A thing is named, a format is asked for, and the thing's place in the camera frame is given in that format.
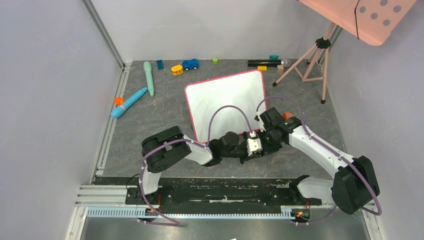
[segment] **gray wall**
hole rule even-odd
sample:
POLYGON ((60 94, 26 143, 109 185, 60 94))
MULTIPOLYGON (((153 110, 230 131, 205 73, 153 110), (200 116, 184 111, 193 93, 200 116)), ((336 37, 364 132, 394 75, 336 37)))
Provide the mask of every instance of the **gray wall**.
POLYGON ((0 239, 65 237, 119 73, 80 0, 0 1, 0 239))
POLYGON ((126 62, 299 58, 328 20, 295 0, 92 0, 126 62))
POLYGON ((390 240, 423 235, 423 13, 417 1, 382 46, 344 31, 330 51, 328 89, 346 148, 374 164, 390 240))

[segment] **wooden block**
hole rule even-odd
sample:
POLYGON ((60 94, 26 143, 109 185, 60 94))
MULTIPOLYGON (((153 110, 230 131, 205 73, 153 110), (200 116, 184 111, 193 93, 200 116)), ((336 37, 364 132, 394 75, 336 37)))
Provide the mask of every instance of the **wooden block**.
POLYGON ((279 72, 279 73, 284 72, 284 66, 283 65, 278 65, 277 66, 277 72, 279 72))
POLYGON ((257 66, 257 69, 265 72, 267 70, 267 66, 257 66))

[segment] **black cord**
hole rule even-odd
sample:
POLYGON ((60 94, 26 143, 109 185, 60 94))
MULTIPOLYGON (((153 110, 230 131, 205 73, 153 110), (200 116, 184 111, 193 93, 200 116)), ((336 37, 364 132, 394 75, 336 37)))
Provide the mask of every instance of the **black cord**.
POLYGON ((359 31, 358 31, 357 8, 358 8, 358 5, 359 5, 359 1, 360 1, 360 0, 358 0, 358 2, 356 3, 355 10, 354 10, 354 14, 355 14, 355 24, 356 24, 356 36, 357 36, 357 38, 358 38, 358 39, 359 39, 359 31))
POLYGON ((130 190, 128 190, 128 184, 130 183, 130 181, 131 181, 133 178, 135 178, 135 177, 137 177, 137 176, 139 176, 139 175, 140 175, 140 173, 137 173, 136 175, 134 175, 134 176, 130 177, 130 178, 128 179, 128 181, 126 181, 126 183, 125 183, 125 188, 126 188, 126 191, 128 192, 128 194, 129 194, 129 195, 131 195, 131 192, 130 192, 130 190))

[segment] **gray floor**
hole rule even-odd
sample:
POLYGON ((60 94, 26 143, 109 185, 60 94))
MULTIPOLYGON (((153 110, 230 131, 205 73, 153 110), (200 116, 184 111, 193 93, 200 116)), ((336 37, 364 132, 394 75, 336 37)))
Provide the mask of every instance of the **gray floor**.
MULTIPOLYGON (((217 65, 212 64, 211 60, 201 60, 199 69, 174 76, 171 74, 171 67, 180 64, 181 61, 163 61, 165 68, 162 70, 158 70, 155 61, 151 63, 155 96, 150 97, 146 93, 118 118, 104 169, 106 177, 129 177, 139 173, 141 142, 153 134, 178 125, 187 136, 194 138, 184 93, 187 84, 254 69, 247 67, 245 59, 219 60, 217 65)), ((304 62, 299 65, 301 72, 304 72, 306 67, 304 62)), ((327 96, 326 104, 320 103, 322 81, 301 82, 301 78, 293 70, 276 87, 272 87, 272 83, 280 76, 281 73, 273 68, 263 72, 266 95, 280 95, 295 100, 303 108, 306 124, 330 144, 344 149, 330 98, 327 96)), ((318 76, 321 74, 315 66, 310 77, 318 76)), ((124 98, 129 98, 146 86, 143 62, 135 61, 131 66, 124 98)), ((291 111, 298 115, 293 105, 282 100, 271 99, 268 101, 268 107, 276 107, 280 112, 291 111)), ((250 160, 244 165, 241 165, 238 159, 224 159, 221 164, 213 167, 202 167, 193 161, 182 160, 163 172, 162 176, 297 178, 305 174, 324 178, 329 176, 307 155, 285 145, 279 152, 250 160)))
MULTIPOLYGON (((313 209, 312 220, 329 210, 313 209)), ((272 219, 179 219, 182 226, 149 226, 130 218, 89 217, 82 240, 369 240, 360 212, 347 215, 340 210, 326 221, 295 226, 272 219)))

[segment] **blue toy car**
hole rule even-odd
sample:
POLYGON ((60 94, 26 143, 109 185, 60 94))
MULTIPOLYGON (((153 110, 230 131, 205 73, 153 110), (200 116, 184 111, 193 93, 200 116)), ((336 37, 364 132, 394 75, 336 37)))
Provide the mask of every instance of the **blue toy car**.
POLYGON ((182 68, 186 71, 190 69, 198 69, 199 68, 199 61, 195 58, 191 60, 184 60, 182 61, 182 68))

